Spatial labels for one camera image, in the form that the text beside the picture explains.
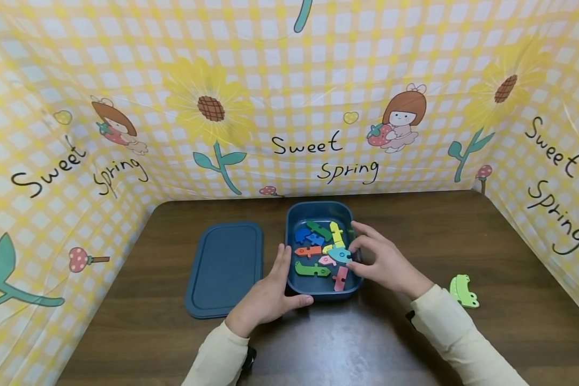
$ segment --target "strawberry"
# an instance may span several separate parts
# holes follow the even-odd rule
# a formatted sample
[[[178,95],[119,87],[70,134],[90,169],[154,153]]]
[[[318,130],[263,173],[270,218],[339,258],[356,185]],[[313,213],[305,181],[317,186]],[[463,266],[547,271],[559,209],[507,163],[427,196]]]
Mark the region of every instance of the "strawberry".
[[[371,131],[367,134],[367,142],[371,146],[383,146],[390,142],[386,139],[386,135],[392,131],[390,125],[383,125],[380,123],[378,126],[371,125]]]

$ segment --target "cream sleeve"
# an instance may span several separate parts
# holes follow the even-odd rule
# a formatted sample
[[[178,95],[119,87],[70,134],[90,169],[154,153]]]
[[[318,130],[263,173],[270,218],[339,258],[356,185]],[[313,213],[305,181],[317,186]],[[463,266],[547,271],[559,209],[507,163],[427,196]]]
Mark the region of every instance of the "cream sleeve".
[[[245,358],[249,339],[238,337],[225,322],[208,334],[183,386],[233,386]]]
[[[412,324],[459,373],[464,385],[528,386],[447,290],[434,285],[411,306]]]

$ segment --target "blue puzzle piece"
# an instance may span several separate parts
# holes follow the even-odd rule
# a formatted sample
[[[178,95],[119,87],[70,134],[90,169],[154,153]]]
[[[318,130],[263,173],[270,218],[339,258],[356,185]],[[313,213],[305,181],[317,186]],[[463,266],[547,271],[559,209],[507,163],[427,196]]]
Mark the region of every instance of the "blue puzzle piece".
[[[306,237],[310,234],[311,231],[309,229],[300,228],[296,233],[294,233],[294,240],[296,240],[296,243],[304,244]]]
[[[311,233],[309,236],[306,236],[305,239],[311,240],[311,244],[319,245],[320,247],[324,244],[324,238],[315,233]]]
[[[350,255],[350,251],[345,248],[332,248],[329,251],[329,256],[340,263],[349,263],[352,260]]]

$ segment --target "yellow checkered backdrop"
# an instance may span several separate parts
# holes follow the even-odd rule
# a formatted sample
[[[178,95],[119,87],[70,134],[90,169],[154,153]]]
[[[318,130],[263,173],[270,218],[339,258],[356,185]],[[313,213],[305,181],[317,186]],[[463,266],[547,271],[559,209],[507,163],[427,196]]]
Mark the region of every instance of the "yellow checkered backdrop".
[[[160,203],[470,188],[579,305],[579,0],[0,0],[0,384]]]

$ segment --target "right hand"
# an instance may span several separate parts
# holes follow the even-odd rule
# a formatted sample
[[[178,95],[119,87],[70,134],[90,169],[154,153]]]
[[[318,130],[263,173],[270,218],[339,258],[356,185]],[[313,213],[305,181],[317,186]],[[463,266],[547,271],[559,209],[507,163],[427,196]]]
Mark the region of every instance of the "right hand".
[[[352,221],[352,225],[362,235],[352,241],[350,252],[366,248],[375,255],[371,265],[356,261],[346,264],[356,275],[373,280],[389,290],[402,292],[412,301],[433,287],[433,282],[410,264],[392,241],[366,224]]]

